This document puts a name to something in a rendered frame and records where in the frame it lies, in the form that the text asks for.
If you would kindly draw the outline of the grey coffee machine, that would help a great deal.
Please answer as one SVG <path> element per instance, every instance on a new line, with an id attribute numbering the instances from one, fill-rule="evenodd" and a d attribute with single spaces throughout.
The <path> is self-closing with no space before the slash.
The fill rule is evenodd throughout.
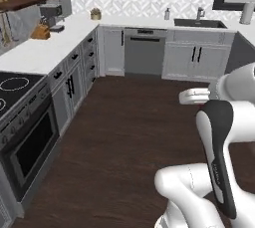
<path id="1" fill-rule="evenodd" d="M 60 4 L 43 4 L 40 6 L 40 13 L 42 21 L 49 27 L 51 32 L 60 33 L 65 29 L 64 25 L 56 24 L 56 19 L 63 14 Z"/>

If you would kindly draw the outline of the silver tap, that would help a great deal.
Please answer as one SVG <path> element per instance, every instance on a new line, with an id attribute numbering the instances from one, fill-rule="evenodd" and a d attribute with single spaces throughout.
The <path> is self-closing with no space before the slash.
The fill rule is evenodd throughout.
<path id="1" fill-rule="evenodd" d="M 196 15 L 196 20 L 200 20 L 202 17 L 205 16 L 205 11 L 202 7 L 198 7 L 198 10 L 197 10 L 197 15 Z"/>

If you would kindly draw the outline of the hanging kitchen utensils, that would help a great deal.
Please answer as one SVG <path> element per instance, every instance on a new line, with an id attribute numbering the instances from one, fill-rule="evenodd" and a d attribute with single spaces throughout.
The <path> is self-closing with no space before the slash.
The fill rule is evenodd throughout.
<path id="1" fill-rule="evenodd" d="M 8 46 L 14 41 L 13 34 L 11 31 L 11 25 L 8 19 L 8 15 L 6 13 L 1 12 L 0 17 L 3 26 L 3 45 Z"/>

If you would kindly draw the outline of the grey dishwasher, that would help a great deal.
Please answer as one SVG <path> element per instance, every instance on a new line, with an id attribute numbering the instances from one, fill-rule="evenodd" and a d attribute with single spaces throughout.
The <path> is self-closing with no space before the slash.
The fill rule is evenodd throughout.
<path id="1" fill-rule="evenodd" d="M 166 31 L 125 28 L 125 73 L 160 76 Z"/>

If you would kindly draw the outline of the black oven with hob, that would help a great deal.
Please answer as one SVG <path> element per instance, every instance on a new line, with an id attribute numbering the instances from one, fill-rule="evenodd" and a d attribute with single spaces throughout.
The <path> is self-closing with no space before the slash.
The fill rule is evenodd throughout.
<path id="1" fill-rule="evenodd" d="M 22 201 L 59 137 L 48 79 L 0 71 L 0 162 Z"/>

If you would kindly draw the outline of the white narrow cupboard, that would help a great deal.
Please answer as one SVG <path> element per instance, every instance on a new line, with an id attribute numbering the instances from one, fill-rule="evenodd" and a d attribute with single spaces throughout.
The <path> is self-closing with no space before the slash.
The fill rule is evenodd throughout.
<path id="1" fill-rule="evenodd" d="M 125 75 L 125 31 L 122 27 L 104 26 L 102 29 L 100 75 Z"/>

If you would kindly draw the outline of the grey drawer cupboard run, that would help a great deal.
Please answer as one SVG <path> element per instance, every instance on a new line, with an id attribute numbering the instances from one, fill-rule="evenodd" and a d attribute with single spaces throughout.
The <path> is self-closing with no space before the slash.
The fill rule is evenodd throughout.
<path id="1" fill-rule="evenodd" d="M 64 134 L 97 77 L 97 31 L 93 30 L 49 75 L 60 135 Z"/>

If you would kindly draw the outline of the white sink cupboard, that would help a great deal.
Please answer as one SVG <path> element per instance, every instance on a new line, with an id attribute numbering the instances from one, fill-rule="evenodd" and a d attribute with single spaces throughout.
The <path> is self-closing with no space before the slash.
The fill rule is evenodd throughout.
<path id="1" fill-rule="evenodd" d="M 168 30 L 162 77 L 165 80 L 212 82 L 224 75 L 235 33 Z"/>

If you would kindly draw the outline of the white paper towel roll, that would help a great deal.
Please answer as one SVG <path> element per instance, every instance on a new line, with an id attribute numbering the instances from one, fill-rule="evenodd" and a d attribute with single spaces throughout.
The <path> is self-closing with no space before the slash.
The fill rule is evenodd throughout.
<path id="1" fill-rule="evenodd" d="M 245 3 L 240 17 L 240 24 L 249 25 L 255 10 L 255 2 Z"/>

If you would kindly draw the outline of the tan basket pot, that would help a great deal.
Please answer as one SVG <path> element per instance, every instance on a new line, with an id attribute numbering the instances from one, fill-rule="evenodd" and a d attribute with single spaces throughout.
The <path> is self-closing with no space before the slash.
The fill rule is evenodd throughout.
<path id="1" fill-rule="evenodd" d="M 92 20 L 101 20 L 102 19 L 102 11 L 99 8 L 93 8 L 91 10 L 91 19 Z"/>

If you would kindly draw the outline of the dark grey counter cabinet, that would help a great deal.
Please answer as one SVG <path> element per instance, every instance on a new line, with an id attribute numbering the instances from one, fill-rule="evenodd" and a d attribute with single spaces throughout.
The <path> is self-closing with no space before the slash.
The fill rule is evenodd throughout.
<path id="1" fill-rule="evenodd" d="M 243 35 L 236 33 L 232 43 L 225 73 L 229 74 L 240 67 L 254 62 L 255 46 L 251 44 Z"/>

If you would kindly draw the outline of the dark sink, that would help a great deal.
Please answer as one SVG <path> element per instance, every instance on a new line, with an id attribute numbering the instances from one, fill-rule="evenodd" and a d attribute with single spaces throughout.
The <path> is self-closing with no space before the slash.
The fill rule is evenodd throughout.
<path id="1" fill-rule="evenodd" d="M 174 25 L 179 27 L 226 29 L 225 24 L 219 20 L 174 19 Z"/>

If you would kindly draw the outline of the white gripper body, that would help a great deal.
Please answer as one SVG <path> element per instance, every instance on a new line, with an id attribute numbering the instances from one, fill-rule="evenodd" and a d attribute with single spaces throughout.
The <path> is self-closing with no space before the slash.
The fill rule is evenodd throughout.
<path id="1" fill-rule="evenodd" d="M 182 105 L 202 105 L 209 101 L 210 91 L 208 88 L 188 89 L 178 95 Z"/>

